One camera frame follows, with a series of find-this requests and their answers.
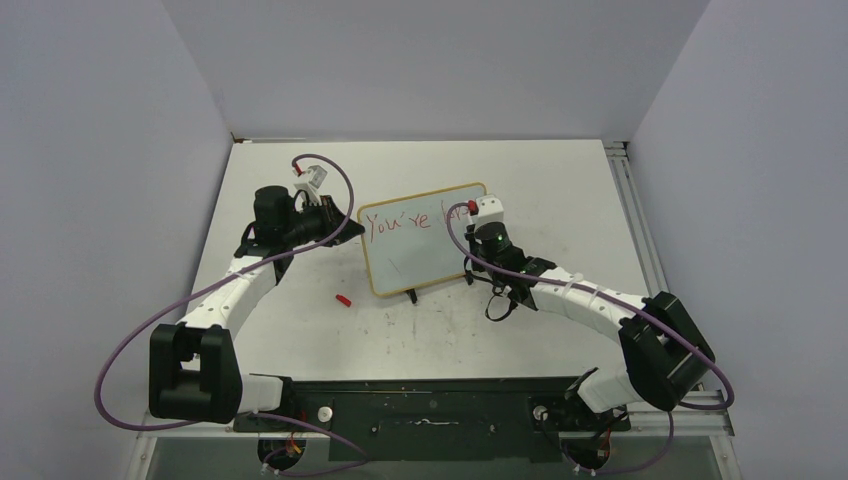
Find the yellow framed whiteboard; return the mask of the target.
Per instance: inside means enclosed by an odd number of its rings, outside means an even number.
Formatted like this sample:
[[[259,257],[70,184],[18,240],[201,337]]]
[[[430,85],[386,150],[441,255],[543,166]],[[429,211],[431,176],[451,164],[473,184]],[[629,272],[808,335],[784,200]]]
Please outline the yellow framed whiteboard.
[[[459,278],[464,255],[452,242],[462,240],[468,209],[448,209],[487,194],[480,182],[468,183],[362,206],[357,222],[365,228],[363,253],[370,288],[391,296]]]

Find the red marker cap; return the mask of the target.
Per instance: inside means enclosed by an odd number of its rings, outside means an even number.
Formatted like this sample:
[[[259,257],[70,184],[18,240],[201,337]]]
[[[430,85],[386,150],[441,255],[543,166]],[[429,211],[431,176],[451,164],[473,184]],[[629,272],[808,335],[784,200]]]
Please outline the red marker cap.
[[[351,300],[348,299],[347,297],[345,297],[344,295],[337,294],[335,296],[335,298],[338,302],[340,302],[341,304],[343,304],[347,308],[350,308],[352,306]]]

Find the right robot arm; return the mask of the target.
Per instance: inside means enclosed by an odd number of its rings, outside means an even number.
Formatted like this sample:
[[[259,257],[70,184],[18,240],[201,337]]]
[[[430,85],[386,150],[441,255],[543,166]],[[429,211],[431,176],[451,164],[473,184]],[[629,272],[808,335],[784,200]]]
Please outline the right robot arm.
[[[675,409],[715,359],[682,302],[669,292],[644,297],[607,290],[549,260],[525,255],[501,222],[469,226],[464,237],[474,270],[489,275],[511,309],[562,316],[621,348],[622,367],[592,368],[567,390],[566,415],[579,428],[639,401],[661,411]]]

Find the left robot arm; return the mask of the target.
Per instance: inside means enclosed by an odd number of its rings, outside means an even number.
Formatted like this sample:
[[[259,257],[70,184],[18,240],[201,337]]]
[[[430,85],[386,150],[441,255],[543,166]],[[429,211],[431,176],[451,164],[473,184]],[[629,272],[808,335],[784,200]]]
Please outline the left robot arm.
[[[241,372],[234,339],[260,300],[280,283],[294,249],[309,243],[341,245],[365,228],[348,219],[331,196],[298,205],[283,186],[257,190],[253,210],[255,219],[243,232],[227,283],[150,336],[149,410],[156,418],[226,424],[259,411],[276,431],[297,420],[298,403],[283,393],[282,378]]]

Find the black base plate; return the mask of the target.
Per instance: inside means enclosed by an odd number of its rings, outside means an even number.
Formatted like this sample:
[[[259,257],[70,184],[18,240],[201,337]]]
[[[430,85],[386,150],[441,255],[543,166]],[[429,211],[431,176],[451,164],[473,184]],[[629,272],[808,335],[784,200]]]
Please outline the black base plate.
[[[300,432],[284,417],[336,433],[373,461],[554,462],[559,435],[580,446],[630,429],[623,408],[595,414],[572,377],[284,382],[269,419],[240,415],[239,433]]]

